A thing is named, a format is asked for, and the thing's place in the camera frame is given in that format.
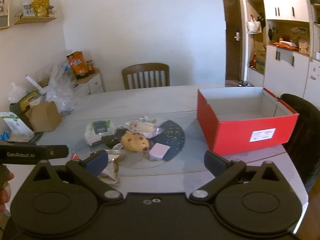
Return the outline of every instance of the red shoe box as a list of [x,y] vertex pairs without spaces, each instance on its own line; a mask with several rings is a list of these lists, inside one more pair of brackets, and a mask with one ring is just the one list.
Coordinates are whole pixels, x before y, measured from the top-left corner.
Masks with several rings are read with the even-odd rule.
[[265,88],[198,90],[197,118],[209,149],[219,155],[286,143],[298,116]]

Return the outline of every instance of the metal screw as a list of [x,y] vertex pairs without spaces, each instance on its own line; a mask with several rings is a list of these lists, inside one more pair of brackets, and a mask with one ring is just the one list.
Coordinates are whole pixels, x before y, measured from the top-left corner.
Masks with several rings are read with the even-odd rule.
[[152,202],[153,203],[159,203],[159,202],[161,202],[161,199],[160,198],[154,198],[154,199],[152,199]]
[[205,190],[196,190],[192,193],[192,195],[196,198],[205,198],[207,197],[209,194],[208,192],[206,192]]
[[145,199],[145,200],[143,201],[143,203],[146,204],[146,205],[151,205],[151,204],[152,204],[152,201],[149,200],[149,199]]
[[118,198],[120,197],[120,192],[116,190],[108,190],[104,193],[106,198]]

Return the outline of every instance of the pink sticky notes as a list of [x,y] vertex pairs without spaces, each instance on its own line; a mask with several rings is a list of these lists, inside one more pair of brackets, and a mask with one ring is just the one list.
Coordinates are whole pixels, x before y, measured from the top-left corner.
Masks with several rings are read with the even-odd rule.
[[153,157],[162,159],[169,149],[170,149],[170,146],[167,146],[161,143],[156,143],[153,146],[153,148],[149,151],[149,154]]

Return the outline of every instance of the dark blue placemat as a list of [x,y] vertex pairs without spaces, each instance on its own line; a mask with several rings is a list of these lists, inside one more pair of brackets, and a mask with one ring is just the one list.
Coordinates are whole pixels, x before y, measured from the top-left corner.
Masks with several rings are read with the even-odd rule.
[[174,121],[166,121],[160,125],[164,130],[161,134],[151,139],[153,143],[161,143],[170,146],[163,160],[168,162],[182,150],[186,141],[186,135],[180,125]]

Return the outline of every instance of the door handle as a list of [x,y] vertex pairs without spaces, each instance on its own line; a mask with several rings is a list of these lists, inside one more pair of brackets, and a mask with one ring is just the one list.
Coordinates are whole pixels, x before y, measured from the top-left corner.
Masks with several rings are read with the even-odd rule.
[[235,36],[235,39],[237,40],[237,41],[239,41],[240,40],[240,32],[236,32],[236,36]]

